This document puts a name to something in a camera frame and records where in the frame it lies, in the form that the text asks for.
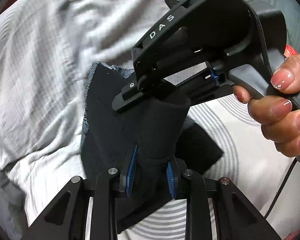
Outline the right hand with pink nails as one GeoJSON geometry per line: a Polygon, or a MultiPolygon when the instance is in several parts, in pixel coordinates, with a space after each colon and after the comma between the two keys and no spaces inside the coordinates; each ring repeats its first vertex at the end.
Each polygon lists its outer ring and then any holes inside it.
{"type": "MultiPolygon", "coordinates": [[[[271,84],[285,94],[300,91],[300,54],[281,64],[271,77],[271,84]]],[[[292,103],[280,96],[253,99],[240,86],[234,86],[233,93],[239,102],[248,104],[250,116],[261,124],[263,136],[275,143],[277,151],[287,157],[300,155],[300,109],[292,110],[292,103]]]]}

